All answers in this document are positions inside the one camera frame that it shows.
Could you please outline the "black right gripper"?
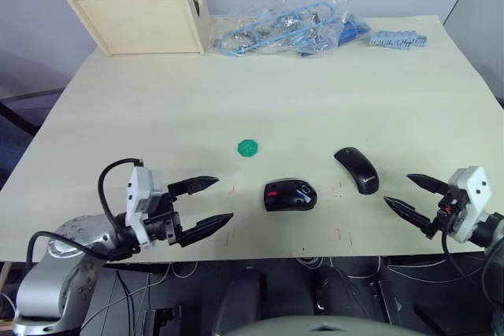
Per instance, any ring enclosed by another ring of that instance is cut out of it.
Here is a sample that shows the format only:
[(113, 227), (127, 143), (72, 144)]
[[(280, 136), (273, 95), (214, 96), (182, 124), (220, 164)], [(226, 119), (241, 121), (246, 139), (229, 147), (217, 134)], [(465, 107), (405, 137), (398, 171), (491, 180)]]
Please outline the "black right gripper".
[(400, 218), (411, 223), (426, 237), (432, 239), (440, 231), (449, 235), (454, 231), (454, 225), (466, 206), (466, 194), (461, 190), (449, 191), (449, 185), (425, 174), (407, 174), (406, 177), (416, 183), (420, 188), (433, 194), (442, 194), (438, 203), (438, 211), (431, 221), (420, 214), (412, 205), (397, 198), (384, 197), (385, 202)]

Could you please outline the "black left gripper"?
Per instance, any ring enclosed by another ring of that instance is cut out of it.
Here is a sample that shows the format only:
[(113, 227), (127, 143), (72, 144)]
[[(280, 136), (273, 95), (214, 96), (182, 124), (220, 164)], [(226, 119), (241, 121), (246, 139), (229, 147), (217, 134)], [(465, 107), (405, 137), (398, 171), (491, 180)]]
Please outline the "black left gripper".
[(179, 244), (181, 247), (186, 247), (208, 238), (225, 226), (234, 216), (233, 213), (211, 216), (183, 231), (179, 213), (175, 211), (173, 205), (176, 198), (172, 196), (195, 194), (218, 182), (217, 177), (204, 175), (169, 184), (169, 193), (161, 195), (155, 210), (149, 213), (149, 217), (144, 221), (149, 240), (152, 243), (166, 241), (170, 245)]

